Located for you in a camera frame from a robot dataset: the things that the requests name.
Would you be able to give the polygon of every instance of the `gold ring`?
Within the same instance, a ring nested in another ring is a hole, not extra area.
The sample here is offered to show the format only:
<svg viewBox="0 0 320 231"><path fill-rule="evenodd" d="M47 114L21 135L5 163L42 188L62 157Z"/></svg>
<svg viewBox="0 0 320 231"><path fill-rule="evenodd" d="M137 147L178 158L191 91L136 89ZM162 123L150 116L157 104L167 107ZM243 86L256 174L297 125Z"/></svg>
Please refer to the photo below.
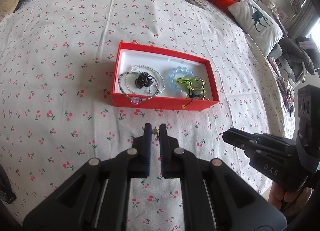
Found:
<svg viewBox="0 0 320 231"><path fill-rule="evenodd" d="M193 86L193 81L195 81L196 79L200 79L200 81L202 82L202 87L194 87ZM191 90L192 91L200 91L201 89L203 89L204 88L204 85L205 85L205 82L203 81L203 79L201 78L201 77L198 77L198 76L195 76L195 77L193 77L191 80L190 80L190 82L191 82Z"/></svg>

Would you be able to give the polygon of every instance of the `pearl bracelet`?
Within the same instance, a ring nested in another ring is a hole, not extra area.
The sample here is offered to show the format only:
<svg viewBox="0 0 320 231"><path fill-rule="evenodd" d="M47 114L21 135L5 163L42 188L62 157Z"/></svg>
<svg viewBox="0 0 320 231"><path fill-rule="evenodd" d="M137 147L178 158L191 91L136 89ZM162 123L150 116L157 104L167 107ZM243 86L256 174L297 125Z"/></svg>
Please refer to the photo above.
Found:
<svg viewBox="0 0 320 231"><path fill-rule="evenodd" d="M188 94L187 92L183 91L181 88L179 88L175 82L174 78L177 74L182 74L185 76L194 77L196 76L192 70L188 70L186 67L177 67L170 70L167 77L167 84L170 87L172 91L174 91L176 94L179 95L180 98L187 98Z"/></svg>
<svg viewBox="0 0 320 231"><path fill-rule="evenodd" d="M154 76L149 75L149 76L156 82L156 85L155 85L155 86L157 87L156 92L155 92L152 96L145 97L145 98L140 98L140 97L138 97L138 96L130 97L130 96L123 90L123 88L121 87L121 78L122 78L124 75L129 75L129 74L139 75L140 73L138 73L138 72L131 72L131 71L125 72L125 73L123 73L123 74L121 74L121 75L119 76L119 78L118 78L118 84L119 84L119 89L120 89L121 93L123 93L126 98L130 99L130 101L131 101L132 104L138 105L138 104L140 104L142 101L150 100L150 99L154 98L155 96L157 96L157 95L159 94L159 92L160 92L160 91L159 91L160 86L159 86L158 81L156 80L156 78L155 78Z"/></svg>
<svg viewBox="0 0 320 231"><path fill-rule="evenodd" d="M156 71L155 69L153 69L152 67L148 67L148 66L144 66L144 65L132 66L129 72L133 72L133 71L135 71L135 70L137 70L139 68L145 68L145 69L148 69L150 71L153 71L154 73L156 73L159 76L159 78L161 78L162 85L163 85L162 90L159 91L159 94L161 94L165 89L165 83L164 83L164 80L163 80L163 77L161 76L161 74L158 71ZM138 95L136 92L134 92L132 89L129 88L128 82L127 82L127 78L128 78L128 75L125 76L125 86L127 87L127 89L129 90L130 93Z"/></svg>

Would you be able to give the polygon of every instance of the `screw head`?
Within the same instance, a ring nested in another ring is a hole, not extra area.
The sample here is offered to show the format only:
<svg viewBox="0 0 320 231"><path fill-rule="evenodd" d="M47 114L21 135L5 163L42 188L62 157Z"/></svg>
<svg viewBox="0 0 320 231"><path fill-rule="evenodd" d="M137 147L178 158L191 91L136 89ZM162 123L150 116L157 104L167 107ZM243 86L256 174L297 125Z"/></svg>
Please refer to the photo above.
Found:
<svg viewBox="0 0 320 231"><path fill-rule="evenodd" d="M99 163L100 163L100 161L99 161L98 158L92 158L92 159L89 160L89 164L90 164L91 166L96 166L96 165L98 165Z"/></svg>
<svg viewBox="0 0 320 231"><path fill-rule="evenodd" d="M127 153L130 155L135 155L135 154L137 154L137 152L138 152L138 150L136 148L127 149Z"/></svg>
<svg viewBox="0 0 320 231"><path fill-rule="evenodd" d="M174 149L174 153L175 154L184 154L184 149L180 148L180 147L177 147L177 148Z"/></svg>
<svg viewBox="0 0 320 231"><path fill-rule="evenodd" d="M221 166L221 165L222 165L222 160L220 160L220 159L213 159L213 160L212 160L212 165L214 165L214 166Z"/></svg>

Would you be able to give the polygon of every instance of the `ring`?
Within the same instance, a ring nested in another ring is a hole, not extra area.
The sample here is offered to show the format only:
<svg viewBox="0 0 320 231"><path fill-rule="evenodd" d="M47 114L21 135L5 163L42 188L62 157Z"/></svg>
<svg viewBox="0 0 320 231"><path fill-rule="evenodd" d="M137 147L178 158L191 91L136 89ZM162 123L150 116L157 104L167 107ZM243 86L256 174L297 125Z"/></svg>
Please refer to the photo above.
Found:
<svg viewBox="0 0 320 231"><path fill-rule="evenodd" d="M202 86L201 86L201 87L195 87L195 86L193 85L194 81L197 81L197 79L199 79L199 81L202 82ZM191 90L192 90L192 91L200 91L200 90L202 90L202 89L204 88L204 85L205 85L205 82L203 81L202 78L200 78L200 77L198 77L198 76L193 77L192 80L191 80L191 87L192 87Z"/></svg>

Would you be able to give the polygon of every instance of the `black hair tie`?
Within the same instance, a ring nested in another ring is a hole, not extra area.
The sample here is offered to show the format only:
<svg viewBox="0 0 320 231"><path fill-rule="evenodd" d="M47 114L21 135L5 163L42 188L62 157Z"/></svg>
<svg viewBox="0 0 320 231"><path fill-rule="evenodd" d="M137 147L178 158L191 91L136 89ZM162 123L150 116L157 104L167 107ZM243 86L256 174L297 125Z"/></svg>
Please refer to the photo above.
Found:
<svg viewBox="0 0 320 231"><path fill-rule="evenodd" d="M136 87L150 87L153 84L152 78L147 72L140 72L139 77L135 80Z"/></svg>

